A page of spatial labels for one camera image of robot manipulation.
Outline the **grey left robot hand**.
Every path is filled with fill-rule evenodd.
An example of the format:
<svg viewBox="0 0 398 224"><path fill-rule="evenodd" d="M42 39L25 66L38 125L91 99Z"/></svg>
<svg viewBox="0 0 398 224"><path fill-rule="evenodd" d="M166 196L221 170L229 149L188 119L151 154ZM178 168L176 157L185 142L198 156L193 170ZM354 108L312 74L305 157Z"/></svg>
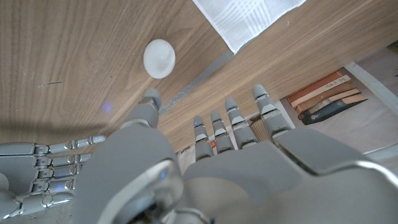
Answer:
<svg viewBox="0 0 398 224"><path fill-rule="evenodd" d="M259 141L232 98L232 130L211 115L217 147L194 118L195 162L181 171L157 129L161 99L146 90L129 119L84 164L73 223L396 223L397 176L365 154L291 128L261 85L269 133Z"/></svg>

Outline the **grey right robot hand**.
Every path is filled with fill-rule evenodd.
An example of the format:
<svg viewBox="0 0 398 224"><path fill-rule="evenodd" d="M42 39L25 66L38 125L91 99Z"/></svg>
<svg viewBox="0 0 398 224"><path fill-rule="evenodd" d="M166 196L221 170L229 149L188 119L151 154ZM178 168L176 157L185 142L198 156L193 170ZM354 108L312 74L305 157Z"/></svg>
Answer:
<svg viewBox="0 0 398 224"><path fill-rule="evenodd" d="M105 140L91 136L57 144L1 144L1 219L70 203L76 177L91 158L76 150Z"/></svg>

